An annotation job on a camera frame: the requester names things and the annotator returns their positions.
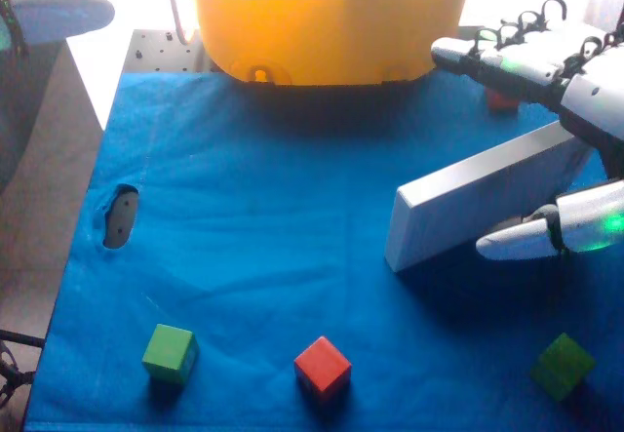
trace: gray floor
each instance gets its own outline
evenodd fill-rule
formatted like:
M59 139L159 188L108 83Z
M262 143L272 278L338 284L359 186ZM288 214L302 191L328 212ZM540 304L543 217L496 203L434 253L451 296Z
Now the gray floor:
M0 327L44 336L74 227L98 154L101 128L64 46L18 170L0 195ZM8 344L22 371L39 350ZM0 431L20 430L29 388L0 412Z

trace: blue tablecloth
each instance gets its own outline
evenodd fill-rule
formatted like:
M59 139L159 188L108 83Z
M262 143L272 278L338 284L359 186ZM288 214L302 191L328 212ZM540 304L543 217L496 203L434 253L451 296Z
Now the blue tablecloth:
M398 185L554 120L491 116L483 88L444 73L316 90L125 75L25 429L624 430L621 247L498 263L469 243L400 276L383 259ZM593 158L575 185L603 177ZM111 251L120 184L139 205ZM140 363L157 323L199 341L178 394ZM562 332L598 366L559 405L528 371ZM353 364L324 412L293 374L321 334Z

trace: yellow basket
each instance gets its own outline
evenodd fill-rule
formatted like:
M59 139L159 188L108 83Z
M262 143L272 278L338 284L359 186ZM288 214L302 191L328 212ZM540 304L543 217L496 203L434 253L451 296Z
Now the yellow basket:
M464 1L195 4L204 48L226 73L246 82L329 86L413 80L427 73L434 66L431 44L456 33Z

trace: cube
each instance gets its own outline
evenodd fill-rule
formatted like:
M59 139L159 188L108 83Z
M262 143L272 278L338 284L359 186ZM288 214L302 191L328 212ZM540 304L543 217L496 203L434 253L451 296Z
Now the cube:
M555 401L561 401L595 365L592 356L562 334L539 356L530 376Z
M142 363L152 378L183 385L198 354L199 345L192 332L157 325Z
M325 403L351 378L351 363L324 336L294 360L294 371L301 383Z
M487 107L490 111L498 112L505 110L517 110L520 101L514 98L507 98L497 91L486 89Z

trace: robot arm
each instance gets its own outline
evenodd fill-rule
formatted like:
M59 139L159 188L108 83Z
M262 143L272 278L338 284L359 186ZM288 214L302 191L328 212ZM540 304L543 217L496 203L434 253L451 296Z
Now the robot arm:
M588 252L624 240L624 25L615 32L524 12L482 29L474 42L440 39L434 62L513 98L545 105L564 128L596 147L611 181L565 194L531 216L506 221L477 242L490 259Z
M0 0L0 50L24 56L29 45L100 29L114 16L108 0Z

